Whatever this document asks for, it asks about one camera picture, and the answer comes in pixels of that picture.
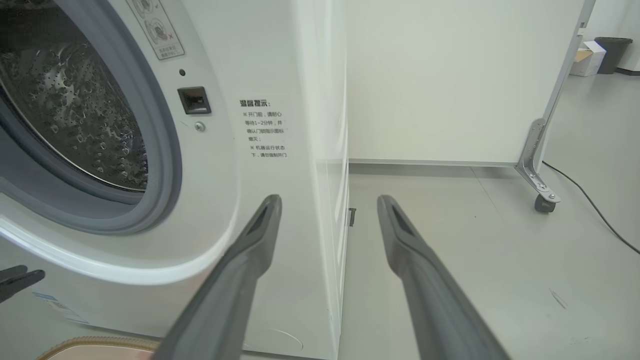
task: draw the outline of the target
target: black cable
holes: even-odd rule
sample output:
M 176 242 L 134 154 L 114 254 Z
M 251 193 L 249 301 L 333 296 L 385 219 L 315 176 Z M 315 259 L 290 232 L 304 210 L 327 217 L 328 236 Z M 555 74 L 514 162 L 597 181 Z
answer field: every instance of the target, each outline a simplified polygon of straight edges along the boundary
M 596 211 L 598 212 L 598 215 L 600 215 L 600 218 L 602 218 L 602 221 L 604 221 L 605 224 L 607 224 L 607 226 L 609 227 L 609 229 L 611 229 L 611 231 L 613 231 L 613 233 L 618 237 L 618 239 L 620 239 L 620 241 L 622 241 L 623 243 L 627 244 L 628 247 L 630 247 L 631 249 L 633 249 L 633 251 L 637 252 L 638 254 L 640 254 L 640 250 L 636 249 L 633 245 L 629 244 L 629 242 L 627 240 L 625 240 L 622 236 L 620 236 L 620 234 L 618 234 L 618 232 L 613 228 L 613 226 L 611 226 L 611 224 L 607 221 L 607 219 L 604 218 L 604 215 L 600 212 L 600 210 L 598 209 L 598 207 L 596 206 L 596 204 L 593 203 L 593 201 L 591 200 L 591 198 L 589 197 L 589 195 L 587 195 L 587 193 L 584 191 L 584 189 L 578 184 L 576 183 L 572 178 L 569 177 L 569 175 L 565 174 L 564 172 L 554 168 L 553 166 L 549 165 L 548 163 L 542 161 L 543 164 L 545 164 L 546 166 L 554 169 L 555 171 L 559 172 L 560 174 L 564 175 L 564 177 L 566 177 L 567 179 L 569 179 L 569 181 L 571 181 L 572 183 L 574 183 L 576 186 L 578 186 L 578 189 L 580 189 L 580 191 L 582 191 L 582 193 L 584 194 L 584 196 L 587 197 L 587 200 L 591 203 L 591 205 L 593 206 L 594 209 L 596 209 Z

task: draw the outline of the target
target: metal frame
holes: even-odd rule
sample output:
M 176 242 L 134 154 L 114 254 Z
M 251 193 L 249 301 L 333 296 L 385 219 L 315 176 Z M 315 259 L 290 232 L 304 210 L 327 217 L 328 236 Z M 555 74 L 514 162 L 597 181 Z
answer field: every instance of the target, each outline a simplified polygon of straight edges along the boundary
M 595 0 L 585 0 L 582 5 L 582 10 L 580 11 L 578 21 L 575 25 L 575 29 L 573 30 L 573 38 L 564 57 L 563 66 L 560 70 L 560 74 L 558 74 L 558 79 L 553 92 L 551 93 L 551 98 L 549 99 L 545 113 L 541 119 L 535 120 L 531 124 L 531 130 L 527 136 L 525 147 L 520 155 L 518 163 L 516 164 L 516 170 L 534 189 L 536 189 L 540 196 L 542 196 L 546 201 L 554 204 L 560 202 L 560 197 L 545 184 L 536 171 L 536 168 L 540 168 L 542 166 L 542 159 L 546 148 L 545 137 L 548 133 L 551 118 L 556 110 L 562 85 L 569 76 L 569 70 L 573 65 L 575 53 L 578 50 L 580 43 L 582 43 L 582 35 L 579 35 L 579 29 L 587 26 L 594 5 Z
M 516 163 L 498 161 L 447 161 L 447 160 L 397 160 L 397 159 L 356 159 L 350 158 L 349 164 L 373 165 L 425 165 L 437 167 L 514 167 Z
M 545 136 L 547 122 L 548 120 L 538 119 L 531 124 L 531 131 L 529 132 L 529 137 L 527 137 L 522 155 L 520 155 L 520 160 L 516 165 L 516 170 L 546 201 L 560 202 L 560 197 L 551 191 L 542 178 L 540 178 L 540 175 L 536 171 L 534 160 L 538 149 L 540 149 L 540 142 Z

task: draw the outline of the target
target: whiteboard stand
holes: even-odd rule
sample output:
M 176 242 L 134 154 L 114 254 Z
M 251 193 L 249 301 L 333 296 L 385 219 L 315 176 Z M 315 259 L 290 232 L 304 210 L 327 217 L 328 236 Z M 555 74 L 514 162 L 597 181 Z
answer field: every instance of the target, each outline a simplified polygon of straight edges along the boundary
M 578 51 L 578 48 L 582 43 L 582 35 L 579 35 L 582 32 L 580 32 L 579 29 L 586 28 L 594 5 L 595 0 L 584 1 L 582 11 L 580 11 L 580 16 L 578 17 L 578 22 L 573 33 L 573 39 L 564 58 L 562 71 L 558 75 L 558 80 L 556 81 L 554 90 L 551 93 L 551 98 L 547 104 L 545 114 L 543 118 L 531 123 L 531 130 L 529 130 L 529 135 L 527 135 L 524 149 L 522 150 L 520 159 L 516 164 L 516 170 L 538 192 L 534 208 L 536 211 L 540 211 L 542 213 L 552 212 L 556 208 L 556 204 L 560 202 L 560 196 L 545 184 L 536 171 L 536 168 L 540 168 L 542 166 L 542 159 L 546 149 L 546 143 L 544 141 L 545 136 L 548 133 L 552 115 L 556 110 L 556 105 L 560 98 L 560 90 L 562 89 L 564 81 L 569 77 L 569 71 L 573 65 L 575 53 Z
M 538 119 L 531 124 L 531 131 L 527 137 L 522 155 L 516 165 L 516 170 L 522 175 L 534 189 L 539 193 L 534 207 L 536 211 L 542 213 L 550 213 L 556 208 L 556 204 L 560 202 L 560 196 L 553 192 L 545 182 L 540 178 L 536 171 L 534 158 L 540 144 L 545 136 L 548 120 Z

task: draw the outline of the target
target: floor scuff mark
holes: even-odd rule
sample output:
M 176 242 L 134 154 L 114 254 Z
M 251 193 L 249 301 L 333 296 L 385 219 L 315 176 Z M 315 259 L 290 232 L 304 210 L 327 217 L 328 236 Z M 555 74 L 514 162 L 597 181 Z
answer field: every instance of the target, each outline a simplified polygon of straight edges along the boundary
M 564 302 L 564 300 L 558 294 L 556 294 L 555 291 L 553 291 L 551 289 L 549 289 L 549 291 L 551 291 L 551 295 L 553 295 L 553 297 L 557 301 L 557 303 L 560 304 L 560 306 L 562 306 L 562 308 L 566 310 L 566 308 L 568 307 L 567 303 Z

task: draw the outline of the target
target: caster wheel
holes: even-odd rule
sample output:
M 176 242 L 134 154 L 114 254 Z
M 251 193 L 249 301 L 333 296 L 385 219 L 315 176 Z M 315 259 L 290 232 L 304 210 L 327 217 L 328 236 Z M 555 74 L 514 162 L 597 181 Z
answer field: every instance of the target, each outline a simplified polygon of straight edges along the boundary
M 536 209 L 536 211 L 539 211 L 541 213 L 550 213 L 556 208 L 556 204 L 555 202 L 545 200 L 542 195 L 538 195 L 533 207 Z

